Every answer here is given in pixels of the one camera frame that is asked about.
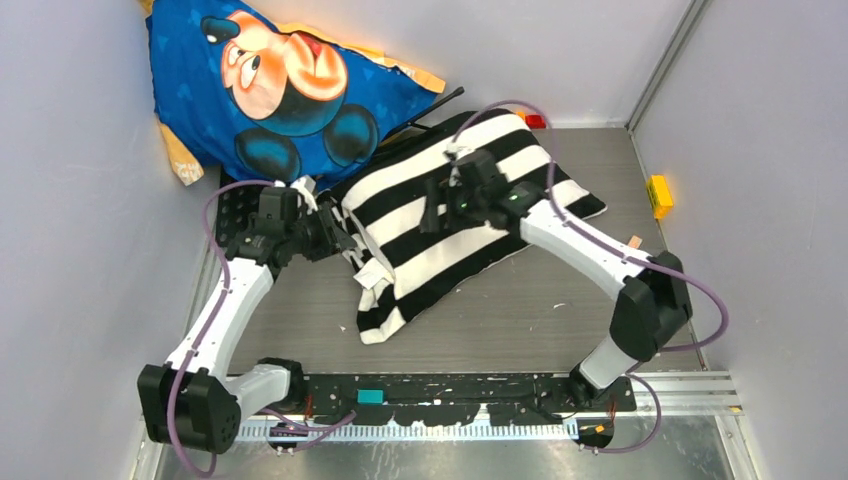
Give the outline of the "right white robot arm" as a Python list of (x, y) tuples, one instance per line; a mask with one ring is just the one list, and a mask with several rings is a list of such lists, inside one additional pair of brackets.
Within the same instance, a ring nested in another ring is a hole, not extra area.
[(650, 255), (614, 241), (558, 207), (552, 185), (509, 181), (485, 149), (445, 155), (448, 172), (424, 183), (422, 232), (507, 232), (553, 254), (614, 300), (607, 336), (565, 382), (575, 408), (598, 409), (620, 376), (650, 361), (691, 319), (682, 262), (668, 251)]

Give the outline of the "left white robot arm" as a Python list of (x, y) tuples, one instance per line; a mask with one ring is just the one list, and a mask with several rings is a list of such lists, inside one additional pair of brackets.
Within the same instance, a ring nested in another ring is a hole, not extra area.
[(267, 407), (298, 412), (307, 399), (303, 367), (264, 358), (248, 372), (228, 371), (246, 326), (295, 257), (321, 261), (356, 243), (308, 176), (291, 184), (256, 182), (258, 204), (241, 228), (213, 242), (221, 263), (216, 290), (177, 348), (146, 365), (137, 388), (148, 437), (157, 443), (223, 454), (242, 424)]

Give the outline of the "black white striped pillowcase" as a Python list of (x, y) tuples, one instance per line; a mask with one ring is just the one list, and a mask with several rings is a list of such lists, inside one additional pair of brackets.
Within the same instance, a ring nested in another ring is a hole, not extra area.
[(343, 255), (362, 288), (356, 323), (365, 345), (387, 341), (458, 285), (528, 246), (487, 225), (472, 194), (449, 187), (445, 151), (453, 136), (483, 149), (511, 186), (544, 187), (550, 156), (518, 115), (492, 110), (463, 129), (470, 116), (390, 142), (326, 193), (357, 243)]

